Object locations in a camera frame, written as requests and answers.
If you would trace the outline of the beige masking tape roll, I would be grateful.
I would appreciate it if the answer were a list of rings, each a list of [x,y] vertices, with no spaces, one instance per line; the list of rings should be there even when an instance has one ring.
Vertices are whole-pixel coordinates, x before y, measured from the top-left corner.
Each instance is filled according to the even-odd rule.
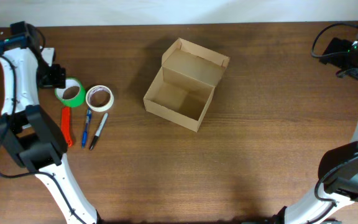
[[[114,104],[112,91],[104,85],[96,85],[86,92],[86,103],[95,112],[109,110]]]

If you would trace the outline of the brown cardboard box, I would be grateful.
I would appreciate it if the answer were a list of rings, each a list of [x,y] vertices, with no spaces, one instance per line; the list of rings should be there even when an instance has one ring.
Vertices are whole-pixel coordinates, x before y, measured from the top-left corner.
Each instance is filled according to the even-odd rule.
[[[177,39],[162,55],[143,98],[145,110],[197,132],[229,61],[226,55]]]

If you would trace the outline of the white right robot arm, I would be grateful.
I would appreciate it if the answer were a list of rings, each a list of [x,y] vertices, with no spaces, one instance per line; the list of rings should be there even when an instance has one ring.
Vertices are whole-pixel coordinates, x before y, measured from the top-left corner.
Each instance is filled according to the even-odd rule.
[[[323,54],[312,52],[311,56],[338,67],[338,77],[358,80],[358,34],[354,41],[333,38]],[[358,122],[349,144],[324,154],[316,185],[297,203],[283,207],[265,222],[329,223],[332,214],[355,202],[358,202]]]

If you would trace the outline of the green tape roll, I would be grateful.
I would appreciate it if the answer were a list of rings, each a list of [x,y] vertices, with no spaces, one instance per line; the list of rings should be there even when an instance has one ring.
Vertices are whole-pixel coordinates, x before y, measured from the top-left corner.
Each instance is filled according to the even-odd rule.
[[[64,88],[56,88],[55,96],[67,107],[75,108],[85,102],[85,89],[79,80],[67,78]]]

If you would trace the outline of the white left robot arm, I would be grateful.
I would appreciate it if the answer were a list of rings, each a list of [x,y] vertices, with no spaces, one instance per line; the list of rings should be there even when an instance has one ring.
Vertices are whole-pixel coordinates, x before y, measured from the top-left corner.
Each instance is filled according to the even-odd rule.
[[[85,101],[85,89],[55,64],[55,50],[45,37],[24,21],[10,25],[11,36],[0,40],[4,73],[4,104],[0,117],[0,149],[4,147],[27,176],[38,178],[51,193],[67,223],[101,223],[97,209],[84,196],[68,164],[65,133],[39,105],[39,89],[54,89],[58,99],[71,88],[77,94],[68,107]],[[18,178],[3,174],[0,177]]]

